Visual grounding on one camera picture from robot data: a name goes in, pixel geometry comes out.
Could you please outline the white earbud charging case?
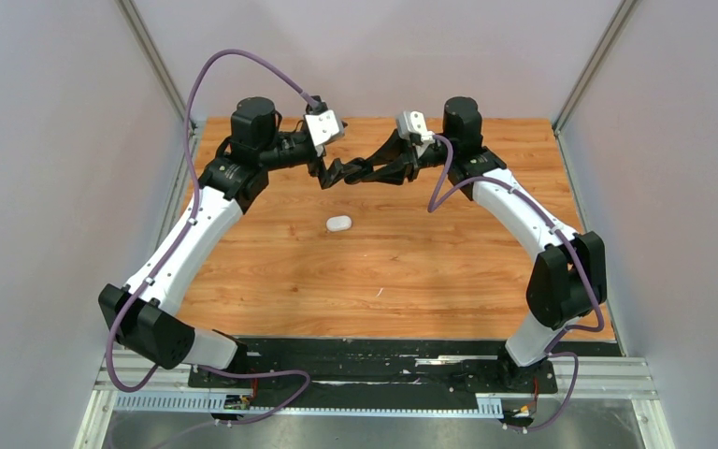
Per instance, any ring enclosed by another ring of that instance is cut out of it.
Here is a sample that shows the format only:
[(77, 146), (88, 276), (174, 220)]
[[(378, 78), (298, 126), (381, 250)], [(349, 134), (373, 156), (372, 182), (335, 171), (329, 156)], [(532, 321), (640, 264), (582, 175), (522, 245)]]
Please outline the white earbud charging case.
[(337, 233), (352, 228), (352, 218), (348, 215), (329, 217), (325, 222), (325, 228), (330, 233)]

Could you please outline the black earbud charging case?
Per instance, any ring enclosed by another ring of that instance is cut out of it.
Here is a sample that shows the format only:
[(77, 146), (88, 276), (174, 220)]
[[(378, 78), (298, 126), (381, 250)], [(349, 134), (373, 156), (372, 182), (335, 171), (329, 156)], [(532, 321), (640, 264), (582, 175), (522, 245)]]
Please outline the black earbud charging case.
[(350, 166), (345, 170), (345, 176), (343, 181), (346, 184), (354, 185), (363, 181), (363, 178), (367, 175), (372, 174), (374, 171), (373, 166)]

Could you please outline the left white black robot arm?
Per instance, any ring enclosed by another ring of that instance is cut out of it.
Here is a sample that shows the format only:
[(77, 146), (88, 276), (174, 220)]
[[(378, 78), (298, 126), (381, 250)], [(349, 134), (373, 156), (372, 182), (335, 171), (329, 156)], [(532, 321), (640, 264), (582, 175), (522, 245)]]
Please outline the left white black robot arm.
[(190, 326), (178, 313), (196, 274), (223, 235), (249, 210), (269, 184), (272, 170), (304, 166), (322, 188), (342, 177), (342, 164), (324, 163), (328, 144), (344, 135), (346, 124), (317, 101), (307, 106), (299, 127), (280, 129), (281, 115), (264, 97), (237, 103), (230, 134), (214, 158), (194, 177), (193, 196), (155, 253), (124, 284), (107, 284), (98, 303), (109, 327), (106, 364), (112, 383), (123, 392), (145, 384), (122, 383), (117, 376), (115, 344), (150, 360), (154, 369), (181, 364), (213, 374), (227, 386), (249, 374), (248, 349), (227, 334)]

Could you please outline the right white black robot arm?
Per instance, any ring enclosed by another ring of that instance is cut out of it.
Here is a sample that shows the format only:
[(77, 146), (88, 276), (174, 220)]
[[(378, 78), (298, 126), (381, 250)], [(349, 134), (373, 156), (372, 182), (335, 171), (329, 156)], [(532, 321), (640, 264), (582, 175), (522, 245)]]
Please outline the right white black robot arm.
[[(489, 211), (524, 248), (533, 262), (524, 295), (528, 313), (499, 351), (494, 374), (496, 382), (516, 391), (536, 380), (569, 331), (604, 329), (605, 245), (597, 233), (563, 223), (529, 194), (484, 145), (482, 123), (476, 100), (468, 96), (445, 102), (438, 133), (428, 128), (421, 112), (403, 111), (380, 148), (355, 159), (358, 169), (347, 182), (401, 185), (424, 168), (441, 167), (428, 211), (460, 192)], [(583, 327), (580, 320), (588, 315), (596, 317), (596, 324)]]

